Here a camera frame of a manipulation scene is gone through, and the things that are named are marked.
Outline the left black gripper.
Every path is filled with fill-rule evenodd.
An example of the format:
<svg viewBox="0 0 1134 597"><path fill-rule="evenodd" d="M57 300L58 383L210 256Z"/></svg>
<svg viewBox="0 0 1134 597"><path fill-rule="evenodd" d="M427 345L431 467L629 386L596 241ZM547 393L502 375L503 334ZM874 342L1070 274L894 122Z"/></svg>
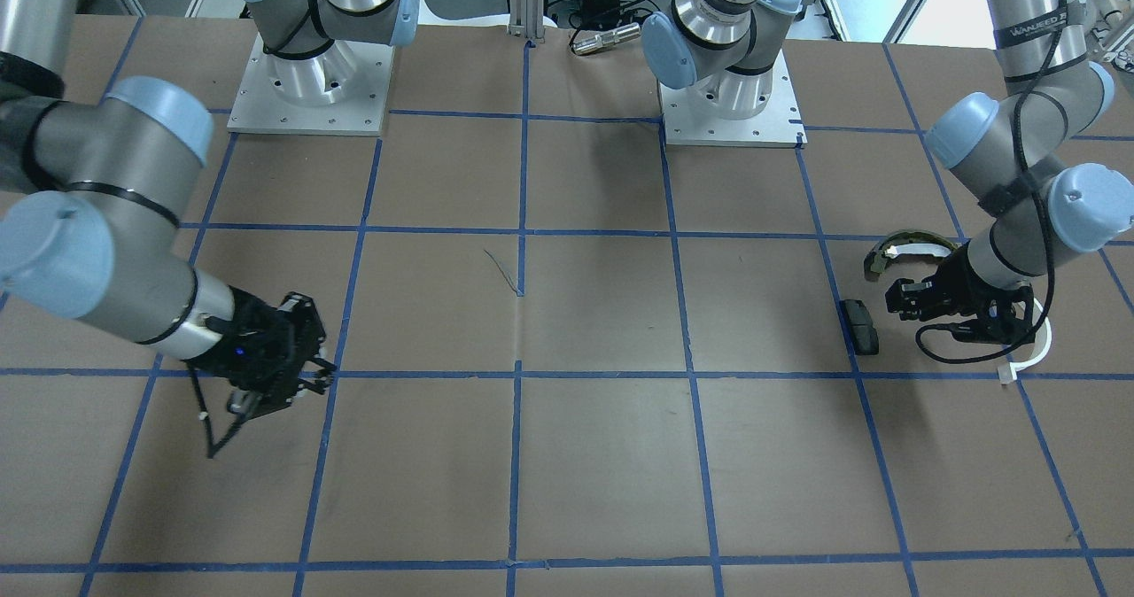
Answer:
<svg viewBox="0 0 1134 597"><path fill-rule="evenodd" d="M955 252L923 281L899 278L886 291L888 312L903 320L926 322L939 317L960 316L960 323L925 325L915 340L929 330L947 330L960 343L1032 343L1036 340L1034 298L1029 283L1008 289L989 285L968 262L966 252Z"/></svg>

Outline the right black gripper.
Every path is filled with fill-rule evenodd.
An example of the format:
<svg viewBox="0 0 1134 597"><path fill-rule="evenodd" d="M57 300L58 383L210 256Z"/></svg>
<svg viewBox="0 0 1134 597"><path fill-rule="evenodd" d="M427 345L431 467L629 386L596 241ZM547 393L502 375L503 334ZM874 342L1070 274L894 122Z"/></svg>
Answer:
<svg viewBox="0 0 1134 597"><path fill-rule="evenodd" d="M259 418L290 407L301 390L328 390L337 367L322 356L327 331L313 298L291 291L280 306L268 306L236 291L234 303L229 320L206 317L219 342L186 361L235 387L227 403L232 415Z"/></svg>

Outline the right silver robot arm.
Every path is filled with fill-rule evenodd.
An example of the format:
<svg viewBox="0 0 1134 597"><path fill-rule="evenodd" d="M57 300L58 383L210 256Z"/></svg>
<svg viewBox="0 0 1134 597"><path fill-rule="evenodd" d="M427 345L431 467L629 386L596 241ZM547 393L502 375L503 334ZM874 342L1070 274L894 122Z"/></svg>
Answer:
<svg viewBox="0 0 1134 597"><path fill-rule="evenodd" d="M392 57L421 0L244 0L259 27L236 110L279 131L374 134ZM234 388L249 420L325 392L335 367L312 298L271 306L174 255L214 120L170 81L117 81L96 106L64 98L76 0L3 0L3 287Z"/></svg>

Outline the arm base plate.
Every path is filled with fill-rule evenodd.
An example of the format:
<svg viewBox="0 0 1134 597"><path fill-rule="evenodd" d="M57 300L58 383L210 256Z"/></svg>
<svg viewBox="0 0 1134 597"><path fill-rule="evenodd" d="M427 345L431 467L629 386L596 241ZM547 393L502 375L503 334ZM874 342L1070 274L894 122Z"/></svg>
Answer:
<svg viewBox="0 0 1134 597"><path fill-rule="evenodd" d="M665 141L684 146L797 148L807 144L782 51L754 76L722 72L689 89L657 85Z"/></svg>
<svg viewBox="0 0 1134 597"><path fill-rule="evenodd" d="M259 136L380 136L393 47L337 41L298 61L252 45L227 128Z"/></svg>

